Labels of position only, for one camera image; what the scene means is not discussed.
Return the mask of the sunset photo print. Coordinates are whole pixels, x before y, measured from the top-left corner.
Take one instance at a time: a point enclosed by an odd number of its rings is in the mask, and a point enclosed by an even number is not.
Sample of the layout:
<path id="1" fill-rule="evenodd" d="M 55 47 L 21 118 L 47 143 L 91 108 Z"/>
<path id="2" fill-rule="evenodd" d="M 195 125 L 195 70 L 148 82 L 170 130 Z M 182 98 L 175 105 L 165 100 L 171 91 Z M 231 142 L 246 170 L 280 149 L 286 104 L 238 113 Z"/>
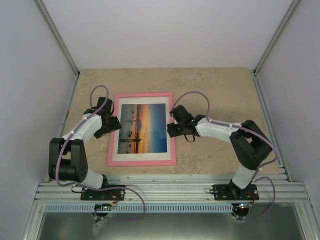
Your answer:
<path id="1" fill-rule="evenodd" d="M 120 109 L 118 154 L 166 153 L 167 119 L 164 103 L 123 104 Z"/>

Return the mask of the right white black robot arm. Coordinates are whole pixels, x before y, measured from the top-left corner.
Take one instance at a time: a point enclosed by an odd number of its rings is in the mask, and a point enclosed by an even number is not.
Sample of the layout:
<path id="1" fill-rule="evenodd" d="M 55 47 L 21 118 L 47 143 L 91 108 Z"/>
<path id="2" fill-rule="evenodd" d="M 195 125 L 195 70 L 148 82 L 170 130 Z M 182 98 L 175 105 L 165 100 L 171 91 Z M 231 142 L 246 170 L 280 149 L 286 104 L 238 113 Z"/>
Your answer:
<path id="1" fill-rule="evenodd" d="M 232 145 L 239 167 L 228 184 L 228 192 L 236 200 L 246 196 L 261 163 L 272 151 L 270 141 L 256 123 L 246 120 L 235 124 L 213 120 L 201 114 L 192 116 L 182 105 L 173 108 L 169 114 L 174 118 L 174 123 L 167 125 L 170 138 L 210 137 Z"/>

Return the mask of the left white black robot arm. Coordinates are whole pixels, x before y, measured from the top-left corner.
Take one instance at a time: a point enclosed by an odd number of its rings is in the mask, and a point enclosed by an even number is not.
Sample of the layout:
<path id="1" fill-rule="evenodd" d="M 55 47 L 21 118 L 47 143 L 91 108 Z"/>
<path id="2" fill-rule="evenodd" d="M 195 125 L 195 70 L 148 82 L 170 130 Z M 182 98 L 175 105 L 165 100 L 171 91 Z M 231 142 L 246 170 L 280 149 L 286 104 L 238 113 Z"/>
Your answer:
<path id="1" fill-rule="evenodd" d="M 110 188 L 107 177 L 89 169 L 85 146 L 92 137 L 99 139 L 122 128 L 113 112 L 113 101 L 99 97 L 97 105 L 88 108 L 80 122 L 69 133 L 60 138 L 54 137 L 50 141 L 50 179 L 92 188 L 92 194 L 99 200 L 108 197 Z"/>

